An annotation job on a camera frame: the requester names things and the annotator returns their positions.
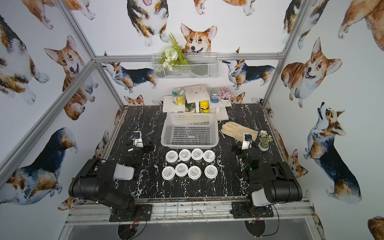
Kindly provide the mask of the pink flower pot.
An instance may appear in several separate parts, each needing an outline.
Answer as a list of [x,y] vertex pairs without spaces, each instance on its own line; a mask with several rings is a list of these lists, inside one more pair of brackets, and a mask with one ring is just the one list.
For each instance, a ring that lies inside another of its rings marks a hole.
[[218,96],[220,98],[220,103],[226,106],[233,98],[234,94],[228,87],[222,87],[218,91]]

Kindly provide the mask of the yellow jar on shelf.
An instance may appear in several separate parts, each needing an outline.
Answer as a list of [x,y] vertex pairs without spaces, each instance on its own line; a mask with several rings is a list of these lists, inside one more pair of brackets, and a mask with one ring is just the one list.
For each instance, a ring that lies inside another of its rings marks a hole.
[[199,111],[200,113],[209,113],[210,112],[210,103],[209,101],[199,102]]

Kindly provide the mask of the blue white small jar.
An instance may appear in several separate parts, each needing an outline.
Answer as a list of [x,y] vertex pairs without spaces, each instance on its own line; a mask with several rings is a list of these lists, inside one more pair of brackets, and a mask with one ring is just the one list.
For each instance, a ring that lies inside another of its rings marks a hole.
[[210,101],[213,104],[218,104],[220,102],[220,97],[219,97],[219,90],[217,88],[214,88],[210,92]]

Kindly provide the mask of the white plastic perforated basket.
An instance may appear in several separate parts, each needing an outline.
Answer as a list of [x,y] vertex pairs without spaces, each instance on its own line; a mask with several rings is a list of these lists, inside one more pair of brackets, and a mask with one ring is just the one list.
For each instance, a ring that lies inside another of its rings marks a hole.
[[214,114],[170,113],[167,115],[161,144],[170,149],[209,150],[219,143],[218,120]]

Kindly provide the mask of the white stepped display shelf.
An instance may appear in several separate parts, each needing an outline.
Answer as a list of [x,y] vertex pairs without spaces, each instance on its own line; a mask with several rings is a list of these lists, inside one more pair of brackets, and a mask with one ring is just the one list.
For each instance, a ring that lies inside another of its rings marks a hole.
[[[188,104],[195,105],[196,112],[200,112],[200,102],[208,101],[210,107],[210,113],[216,114],[218,121],[226,121],[229,119],[226,107],[231,106],[231,102],[226,104],[212,103],[210,100],[210,93],[207,91],[205,85],[195,85],[189,87],[183,87],[185,92],[185,100]],[[184,103],[181,106],[174,104],[174,98],[172,96],[165,96],[163,99],[163,113],[181,113],[184,112],[187,107]]]

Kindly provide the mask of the beige work glove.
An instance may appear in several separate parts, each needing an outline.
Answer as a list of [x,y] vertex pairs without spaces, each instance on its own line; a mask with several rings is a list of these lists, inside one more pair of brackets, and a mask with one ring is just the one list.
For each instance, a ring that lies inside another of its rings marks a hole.
[[234,138],[235,140],[242,142],[244,140],[244,135],[251,135],[252,141],[257,139],[259,134],[258,131],[244,127],[235,122],[227,122],[222,126],[221,133],[227,136]]

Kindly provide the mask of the small green plant under shelf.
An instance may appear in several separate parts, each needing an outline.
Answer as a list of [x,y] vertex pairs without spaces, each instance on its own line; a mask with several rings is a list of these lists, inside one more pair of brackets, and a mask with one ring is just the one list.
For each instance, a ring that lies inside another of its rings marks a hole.
[[196,112],[196,104],[195,103],[185,103],[185,113],[195,113]]

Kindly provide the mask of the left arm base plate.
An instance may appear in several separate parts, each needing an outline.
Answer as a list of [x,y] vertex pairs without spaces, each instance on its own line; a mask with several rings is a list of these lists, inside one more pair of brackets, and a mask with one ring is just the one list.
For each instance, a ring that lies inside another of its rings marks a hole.
[[110,208],[111,215],[109,222],[148,222],[151,219],[152,211],[153,205],[150,204],[136,205],[134,210],[117,210]]

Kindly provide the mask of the yogurt cup row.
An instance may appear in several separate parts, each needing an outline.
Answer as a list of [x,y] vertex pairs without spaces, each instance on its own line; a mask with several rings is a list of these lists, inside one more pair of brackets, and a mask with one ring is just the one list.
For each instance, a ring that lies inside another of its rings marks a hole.
[[202,175],[202,170],[198,166],[191,166],[188,170],[188,176],[191,180],[197,181]]
[[178,160],[179,160],[179,154],[176,151],[171,150],[166,153],[167,163],[175,164],[178,162]]
[[203,154],[203,159],[206,163],[213,163],[216,158],[216,154],[211,150],[206,150]]
[[188,174],[188,170],[189,167],[186,164],[180,163],[175,167],[175,174],[179,178],[183,178]]
[[208,179],[215,179],[218,175],[218,169],[216,166],[214,165],[208,165],[205,167],[205,170],[204,170],[204,173],[205,173],[205,176],[208,178]]
[[194,161],[200,162],[203,159],[204,152],[201,149],[193,149],[191,157]]
[[192,153],[188,149],[183,149],[179,152],[179,161],[183,163],[188,163],[191,159]]
[[165,181],[173,181],[175,175],[175,168],[172,166],[167,166],[162,171],[162,177]]

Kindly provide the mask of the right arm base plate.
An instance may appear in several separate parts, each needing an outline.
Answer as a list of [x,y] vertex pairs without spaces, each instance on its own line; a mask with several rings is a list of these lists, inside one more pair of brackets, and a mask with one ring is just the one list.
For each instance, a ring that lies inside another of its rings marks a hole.
[[255,207],[247,202],[232,202],[230,213],[235,219],[274,217],[272,206]]

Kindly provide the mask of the green fern white flower bouquet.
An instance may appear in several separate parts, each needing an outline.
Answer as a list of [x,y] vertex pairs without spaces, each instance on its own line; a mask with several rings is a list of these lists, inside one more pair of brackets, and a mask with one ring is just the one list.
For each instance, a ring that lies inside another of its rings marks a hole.
[[162,52],[159,64],[169,71],[173,71],[177,66],[189,65],[190,62],[172,33],[169,34],[169,39],[171,46]]

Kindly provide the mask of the small potted white flower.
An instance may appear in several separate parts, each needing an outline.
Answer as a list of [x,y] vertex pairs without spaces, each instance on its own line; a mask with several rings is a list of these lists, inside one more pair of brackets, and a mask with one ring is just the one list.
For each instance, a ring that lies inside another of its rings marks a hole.
[[260,131],[259,148],[262,152],[266,152],[269,149],[269,143],[273,141],[273,137],[267,133],[267,131]]

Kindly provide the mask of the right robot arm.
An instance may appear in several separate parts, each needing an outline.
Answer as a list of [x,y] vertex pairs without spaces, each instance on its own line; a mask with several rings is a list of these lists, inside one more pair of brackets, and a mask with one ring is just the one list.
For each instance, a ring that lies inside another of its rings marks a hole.
[[232,146],[231,151],[245,165],[243,177],[249,185],[247,201],[251,208],[302,200],[302,188],[286,162],[263,162],[253,148],[243,150],[240,146]]

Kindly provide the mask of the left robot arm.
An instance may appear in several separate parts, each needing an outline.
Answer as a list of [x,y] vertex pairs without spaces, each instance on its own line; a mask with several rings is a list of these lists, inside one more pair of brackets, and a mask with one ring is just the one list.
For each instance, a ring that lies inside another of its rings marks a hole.
[[112,185],[113,180],[132,181],[139,172],[138,167],[145,153],[154,147],[128,145],[121,160],[93,158],[86,162],[69,187],[72,198],[96,201],[110,207],[111,213],[124,219],[135,219],[143,214],[137,210],[131,194],[124,194]]

